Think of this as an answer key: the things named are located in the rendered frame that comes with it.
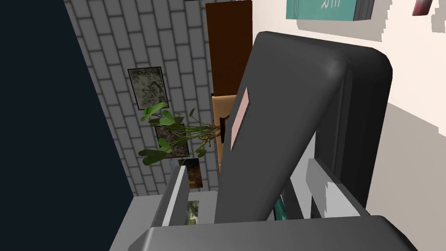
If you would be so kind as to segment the dark brown tall cupboard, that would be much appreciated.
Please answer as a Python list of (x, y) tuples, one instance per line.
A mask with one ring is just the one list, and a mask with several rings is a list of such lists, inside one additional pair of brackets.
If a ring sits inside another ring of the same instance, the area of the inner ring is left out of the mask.
[(252, 0), (206, 4), (215, 96), (235, 95), (253, 46)]

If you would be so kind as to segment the dark grey rounded box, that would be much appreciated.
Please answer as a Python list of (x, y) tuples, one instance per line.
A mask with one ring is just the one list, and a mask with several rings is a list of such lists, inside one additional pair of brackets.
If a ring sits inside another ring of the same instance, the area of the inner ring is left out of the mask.
[(264, 221), (317, 131), (365, 207), (393, 69), (375, 48), (262, 31), (226, 126), (215, 223)]

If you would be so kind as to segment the pale green wall picture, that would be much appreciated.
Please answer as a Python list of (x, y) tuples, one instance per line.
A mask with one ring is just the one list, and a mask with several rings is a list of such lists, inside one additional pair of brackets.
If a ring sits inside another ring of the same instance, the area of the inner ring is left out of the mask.
[(197, 225), (198, 223), (199, 201), (188, 201), (186, 209), (185, 225)]

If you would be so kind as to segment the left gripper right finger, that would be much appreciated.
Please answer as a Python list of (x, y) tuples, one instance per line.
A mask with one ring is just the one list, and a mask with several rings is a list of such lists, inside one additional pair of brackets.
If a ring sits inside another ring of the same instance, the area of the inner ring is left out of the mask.
[(321, 160), (308, 160), (306, 183), (322, 218), (369, 215)]

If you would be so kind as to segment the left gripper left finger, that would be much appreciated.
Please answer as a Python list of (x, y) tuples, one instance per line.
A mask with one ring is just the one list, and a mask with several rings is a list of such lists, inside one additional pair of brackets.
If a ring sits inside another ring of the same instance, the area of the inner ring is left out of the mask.
[(151, 226), (185, 225), (188, 198), (189, 179), (186, 166), (177, 166), (171, 174)]

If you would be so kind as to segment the dark red object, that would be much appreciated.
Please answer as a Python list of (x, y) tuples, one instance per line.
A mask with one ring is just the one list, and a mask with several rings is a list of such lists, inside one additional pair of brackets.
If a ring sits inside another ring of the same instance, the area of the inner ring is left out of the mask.
[(433, 0), (416, 0), (412, 16), (426, 16), (429, 13)]

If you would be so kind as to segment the tan wooden cabinet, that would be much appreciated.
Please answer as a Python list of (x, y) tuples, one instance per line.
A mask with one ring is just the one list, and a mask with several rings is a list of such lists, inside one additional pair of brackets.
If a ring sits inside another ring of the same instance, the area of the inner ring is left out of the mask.
[(223, 154), (225, 129), (235, 99), (236, 95), (212, 96), (213, 123), (216, 126), (220, 126), (220, 136), (215, 138), (219, 174), (221, 172), (221, 159)]

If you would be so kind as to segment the grey black-framed wall picture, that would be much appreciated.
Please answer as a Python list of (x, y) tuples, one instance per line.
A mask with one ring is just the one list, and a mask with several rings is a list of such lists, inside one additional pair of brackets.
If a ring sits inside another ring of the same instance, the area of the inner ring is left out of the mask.
[(127, 71), (138, 110), (161, 102), (166, 104), (166, 108), (169, 107), (161, 67), (132, 68)]

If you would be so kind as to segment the teal book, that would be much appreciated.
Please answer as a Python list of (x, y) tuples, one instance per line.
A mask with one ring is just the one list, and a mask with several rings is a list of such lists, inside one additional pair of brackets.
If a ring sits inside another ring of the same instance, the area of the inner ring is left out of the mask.
[(289, 20), (370, 20), (375, 0), (287, 0)]

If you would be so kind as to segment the orange brown wall picture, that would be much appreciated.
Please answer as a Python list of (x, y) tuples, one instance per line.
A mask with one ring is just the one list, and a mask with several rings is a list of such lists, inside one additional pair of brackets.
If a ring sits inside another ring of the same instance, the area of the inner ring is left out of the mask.
[(178, 160), (180, 166), (186, 166), (186, 171), (189, 179), (190, 189), (200, 189), (203, 187), (201, 168), (198, 158)]

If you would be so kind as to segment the green leafy potted plant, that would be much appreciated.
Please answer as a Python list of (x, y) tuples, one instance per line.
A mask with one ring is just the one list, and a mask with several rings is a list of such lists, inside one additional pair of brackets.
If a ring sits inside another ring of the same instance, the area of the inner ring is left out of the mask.
[(168, 142), (166, 139), (160, 138), (158, 140), (157, 149), (144, 149), (139, 151), (138, 155), (144, 157), (142, 160), (143, 164), (150, 166), (156, 162), (160, 162), (173, 151), (174, 147), (183, 146), (192, 139), (199, 139), (201, 144), (189, 153), (184, 160), (188, 159), (193, 154), (197, 154), (197, 157), (199, 158), (205, 156), (207, 150), (204, 149), (204, 146), (207, 143), (210, 143), (212, 139), (220, 136), (220, 126), (200, 122), (194, 117), (195, 109), (192, 109), (189, 112), (188, 117), (199, 123), (199, 125), (183, 124), (185, 117), (181, 114), (178, 114), (175, 117), (170, 111), (164, 110), (165, 106), (166, 104), (161, 102), (145, 108), (143, 110), (143, 117), (140, 120), (148, 121), (150, 126), (167, 129), (177, 137), (177, 140)]

